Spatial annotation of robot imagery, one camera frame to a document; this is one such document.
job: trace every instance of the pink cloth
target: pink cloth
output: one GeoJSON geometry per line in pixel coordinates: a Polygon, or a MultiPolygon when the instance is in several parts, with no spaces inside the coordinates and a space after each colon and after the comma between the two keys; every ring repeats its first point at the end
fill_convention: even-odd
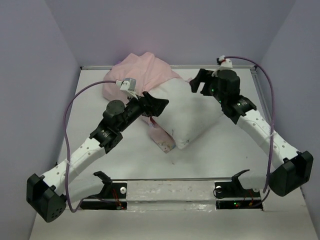
{"type": "MultiPolygon", "coordinates": [[[[170,79],[181,79],[169,64],[151,52],[142,56],[131,53],[121,63],[113,66],[103,80],[115,81],[125,78],[136,79],[135,91],[139,96],[142,96],[142,92],[148,92],[170,79]]],[[[104,84],[102,94],[110,101],[119,99],[124,103],[128,102],[127,96],[113,84],[104,84]]]]}
{"type": "MultiPolygon", "coordinates": [[[[148,92],[170,79],[181,79],[179,74],[172,71],[169,64],[151,52],[146,52],[142,56],[131,53],[121,63],[113,66],[103,80],[123,81],[125,78],[136,79],[135,92],[139,96],[142,96],[142,92],[148,92]]],[[[109,101],[119,99],[125,104],[128,102],[126,94],[114,84],[104,84],[102,95],[109,101]]],[[[147,117],[142,117],[142,120],[150,126],[149,136],[165,153],[176,146],[174,140],[154,121],[147,117]]]]}

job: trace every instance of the white table surface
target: white table surface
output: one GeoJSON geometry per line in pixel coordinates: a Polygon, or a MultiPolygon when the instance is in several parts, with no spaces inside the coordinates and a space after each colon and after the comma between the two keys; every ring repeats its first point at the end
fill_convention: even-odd
{"type": "MultiPolygon", "coordinates": [[[[198,69],[175,71],[184,79],[195,77],[198,73],[198,69]]],[[[101,81],[107,72],[81,71],[76,91],[101,81]]],[[[236,69],[236,72],[241,79],[241,94],[251,99],[263,115],[250,70],[236,69]]],[[[88,89],[74,102],[68,122],[72,152],[97,127],[107,103],[102,97],[101,85],[88,89]]],[[[96,171],[105,171],[112,179],[231,177],[243,169],[262,172],[267,169],[268,157],[265,153],[225,116],[185,149],[175,148],[167,154],[150,140],[147,128],[144,122],[136,120],[122,133],[123,140],[88,167],[79,178],[87,178],[96,171]]],[[[65,157],[66,145],[63,143],[59,162],[65,157]]]]}
{"type": "MultiPolygon", "coordinates": [[[[194,77],[198,69],[175,71],[188,79],[194,77]]],[[[251,99],[263,115],[249,69],[236,69],[236,72],[241,78],[241,94],[251,99]]],[[[77,91],[101,81],[106,73],[107,70],[81,71],[77,91]]],[[[101,89],[101,86],[89,89],[72,106],[68,124],[72,151],[102,119],[108,102],[102,97],[101,89]]],[[[59,161],[65,156],[63,144],[59,161]]],[[[226,117],[221,117],[184,150],[175,148],[167,154],[149,139],[145,123],[137,120],[123,132],[119,145],[87,168],[78,180],[92,179],[96,171],[103,171],[113,179],[203,178],[230,177],[247,168],[265,171],[266,167],[264,152],[226,117]],[[130,147],[137,138],[143,144],[130,147]]],[[[52,223],[46,223],[37,215],[30,240],[317,239],[299,189],[286,197],[271,193],[264,209],[81,210],[75,214],[65,210],[52,223]]]]}

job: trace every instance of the screw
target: screw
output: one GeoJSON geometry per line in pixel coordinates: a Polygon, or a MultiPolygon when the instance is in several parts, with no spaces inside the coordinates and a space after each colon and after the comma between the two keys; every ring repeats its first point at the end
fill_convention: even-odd
{"type": "Polygon", "coordinates": [[[215,191],[220,194],[222,193],[222,187],[221,186],[216,186],[215,191]]]}
{"type": "Polygon", "coordinates": [[[120,188],[120,193],[121,194],[126,194],[127,193],[127,189],[123,186],[120,188]]]}

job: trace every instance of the lavender backdrop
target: lavender backdrop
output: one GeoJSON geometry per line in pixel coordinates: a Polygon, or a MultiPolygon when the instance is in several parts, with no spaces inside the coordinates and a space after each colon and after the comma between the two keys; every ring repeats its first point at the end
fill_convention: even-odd
{"type": "MultiPolygon", "coordinates": [[[[301,151],[313,154],[307,206],[320,235],[320,1],[297,1],[265,54],[262,65],[273,80],[276,130],[301,151]]],[[[260,75],[270,104],[267,81],[260,75]]]]}
{"type": "Polygon", "coordinates": [[[27,240],[26,181],[58,157],[80,69],[43,0],[1,0],[0,30],[0,239],[27,240]]]}
{"type": "Polygon", "coordinates": [[[294,0],[46,0],[81,66],[153,52],[172,65],[261,60],[294,0]]]}

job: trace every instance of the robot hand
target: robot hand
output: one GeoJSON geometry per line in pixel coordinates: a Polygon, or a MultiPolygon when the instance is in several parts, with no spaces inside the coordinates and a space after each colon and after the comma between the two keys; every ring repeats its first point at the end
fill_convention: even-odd
{"type": "MultiPolygon", "coordinates": [[[[191,91],[196,93],[200,83],[204,83],[201,94],[213,96],[220,104],[223,113],[238,125],[267,154],[270,153],[271,127],[261,116],[257,107],[240,95],[240,78],[231,70],[230,59],[224,56],[217,59],[220,67],[216,71],[200,69],[197,76],[189,82],[191,91]]],[[[313,156],[308,152],[299,152],[287,143],[277,132],[273,132],[271,150],[272,172],[267,181],[268,186],[279,196],[285,196],[310,179],[313,156]]],[[[266,183],[264,174],[242,171],[237,176],[242,189],[263,189],[266,183]]]]}
{"type": "Polygon", "coordinates": [[[121,132],[139,116],[158,117],[169,103],[148,92],[142,94],[134,96],[126,106],[120,100],[111,101],[98,127],[71,155],[70,161],[64,160],[40,177],[33,174],[28,178],[26,200],[47,223],[58,218],[67,206],[63,194],[67,165],[70,165],[67,181],[70,184],[90,164],[113,149],[123,138],[121,132]]]}

